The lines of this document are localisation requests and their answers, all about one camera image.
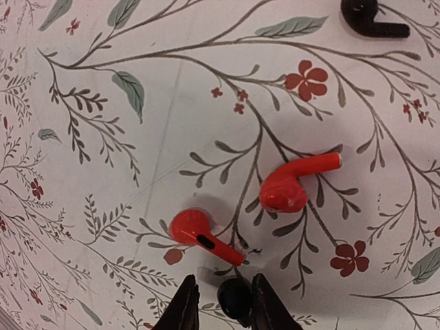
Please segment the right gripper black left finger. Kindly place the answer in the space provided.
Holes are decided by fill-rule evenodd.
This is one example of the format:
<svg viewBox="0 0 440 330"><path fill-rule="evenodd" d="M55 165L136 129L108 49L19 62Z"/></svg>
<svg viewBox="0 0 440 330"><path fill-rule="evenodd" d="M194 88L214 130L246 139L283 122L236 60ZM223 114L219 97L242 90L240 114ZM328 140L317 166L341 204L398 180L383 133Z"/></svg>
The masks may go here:
<svg viewBox="0 0 440 330"><path fill-rule="evenodd" d="M193 274L187 275L153 330L198 330L199 286Z"/></svg>

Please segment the red earbud lower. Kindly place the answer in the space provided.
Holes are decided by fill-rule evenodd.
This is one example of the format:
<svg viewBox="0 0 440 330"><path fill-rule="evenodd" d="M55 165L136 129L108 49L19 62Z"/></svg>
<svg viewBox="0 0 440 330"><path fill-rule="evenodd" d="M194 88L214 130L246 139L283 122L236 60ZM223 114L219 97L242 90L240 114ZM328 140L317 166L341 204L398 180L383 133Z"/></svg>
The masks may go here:
<svg viewBox="0 0 440 330"><path fill-rule="evenodd" d="M179 212L169 225L171 238L184 245L198 245L211 254L235 267L243 264L245 257L242 253L220 241L210 231L208 215L196 208Z"/></svg>

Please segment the red earbud upper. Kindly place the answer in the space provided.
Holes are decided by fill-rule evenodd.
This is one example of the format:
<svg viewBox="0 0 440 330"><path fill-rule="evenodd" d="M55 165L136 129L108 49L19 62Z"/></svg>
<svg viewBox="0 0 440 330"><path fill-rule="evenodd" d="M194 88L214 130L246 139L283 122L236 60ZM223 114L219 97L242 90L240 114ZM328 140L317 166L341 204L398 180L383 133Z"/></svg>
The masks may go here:
<svg viewBox="0 0 440 330"><path fill-rule="evenodd" d="M339 153L327 153L296 159L279 166L261 184L258 197L262 208L275 213L299 212L308 200L299 179L334 171L341 165Z"/></svg>

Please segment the floral patterned table mat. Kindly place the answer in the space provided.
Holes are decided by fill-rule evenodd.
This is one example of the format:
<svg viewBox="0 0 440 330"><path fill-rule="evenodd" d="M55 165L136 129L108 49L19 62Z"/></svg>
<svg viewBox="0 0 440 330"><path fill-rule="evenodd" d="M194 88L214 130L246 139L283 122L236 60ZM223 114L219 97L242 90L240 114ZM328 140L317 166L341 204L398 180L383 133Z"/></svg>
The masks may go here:
<svg viewBox="0 0 440 330"><path fill-rule="evenodd" d="M201 329L263 273L303 329L439 328L439 2L2 1L1 328L152 329L184 278ZM295 213L262 208L279 166ZM179 212L244 255L174 241Z"/></svg>

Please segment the black earbud with red tip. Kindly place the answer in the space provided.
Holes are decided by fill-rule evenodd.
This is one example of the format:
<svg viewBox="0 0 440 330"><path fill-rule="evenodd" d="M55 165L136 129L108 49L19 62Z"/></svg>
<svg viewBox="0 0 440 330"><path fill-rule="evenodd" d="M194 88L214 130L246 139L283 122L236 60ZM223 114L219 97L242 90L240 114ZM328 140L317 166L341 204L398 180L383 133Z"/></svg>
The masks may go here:
<svg viewBox="0 0 440 330"><path fill-rule="evenodd" d="M377 22L377 0L341 0L340 10L346 24L361 36L378 39L407 39L410 27L404 23Z"/></svg>

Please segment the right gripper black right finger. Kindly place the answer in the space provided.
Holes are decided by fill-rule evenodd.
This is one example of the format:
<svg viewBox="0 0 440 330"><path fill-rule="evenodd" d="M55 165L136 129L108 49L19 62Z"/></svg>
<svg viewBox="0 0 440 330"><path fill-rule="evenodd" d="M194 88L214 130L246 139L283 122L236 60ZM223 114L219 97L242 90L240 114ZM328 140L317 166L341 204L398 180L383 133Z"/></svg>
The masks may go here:
<svg viewBox="0 0 440 330"><path fill-rule="evenodd" d="M262 273L252 279L251 329L303 330Z"/></svg>

